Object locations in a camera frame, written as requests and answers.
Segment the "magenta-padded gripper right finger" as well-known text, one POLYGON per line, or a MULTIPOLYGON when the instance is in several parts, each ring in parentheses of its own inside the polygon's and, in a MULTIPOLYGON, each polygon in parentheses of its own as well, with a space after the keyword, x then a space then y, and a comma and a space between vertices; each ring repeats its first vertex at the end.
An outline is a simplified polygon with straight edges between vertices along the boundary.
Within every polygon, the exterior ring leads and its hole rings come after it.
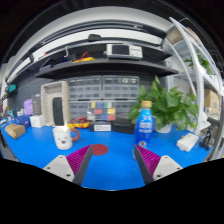
POLYGON ((182 167, 168 155, 160 157, 138 145, 134 148, 134 156, 145 184, 160 180, 182 169, 182 167))

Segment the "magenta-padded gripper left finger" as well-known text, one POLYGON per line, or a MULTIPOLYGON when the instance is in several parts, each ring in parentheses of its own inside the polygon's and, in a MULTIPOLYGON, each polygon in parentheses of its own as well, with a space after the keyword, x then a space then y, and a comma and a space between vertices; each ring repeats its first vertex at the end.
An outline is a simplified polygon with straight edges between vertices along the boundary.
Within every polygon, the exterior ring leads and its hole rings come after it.
POLYGON ((67 181, 81 185, 92 155, 93 148, 91 145, 88 145, 68 156, 57 156, 44 167, 44 170, 67 181))

